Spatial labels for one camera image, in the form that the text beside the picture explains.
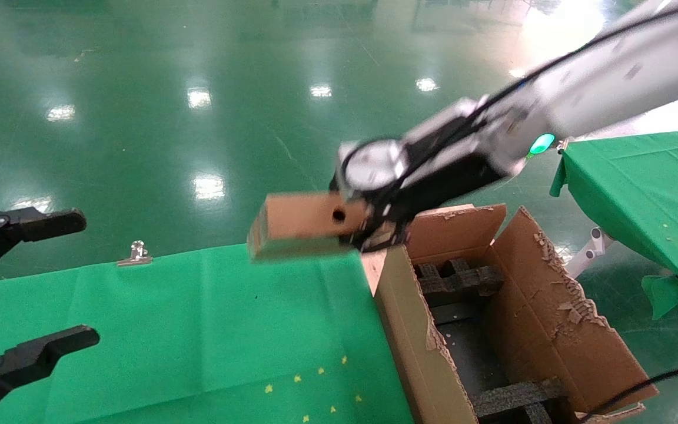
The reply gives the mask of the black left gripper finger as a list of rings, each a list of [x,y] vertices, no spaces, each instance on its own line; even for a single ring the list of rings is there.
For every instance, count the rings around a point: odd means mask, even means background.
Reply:
[[[85,215],[77,208],[48,214],[35,207],[0,210],[0,258],[19,243],[80,233],[86,227]]]
[[[65,355],[96,346],[99,341],[94,328],[75,326],[6,350],[0,355],[0,402],[16,389],[49,378]]]

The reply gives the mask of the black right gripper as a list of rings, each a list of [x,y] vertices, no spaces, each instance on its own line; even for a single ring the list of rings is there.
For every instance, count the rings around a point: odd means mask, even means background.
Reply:
[[[423,210],[516,176],[516,158],[474,148],[474,139],[457,142],[423,164],[396,186],[412,160],[403,143],[376,139],[344,143],[337,153],[332,191],[349,200],[331,207],[336,225],[349,227],[348,247],[376,253],[407,242],[411,217]]]

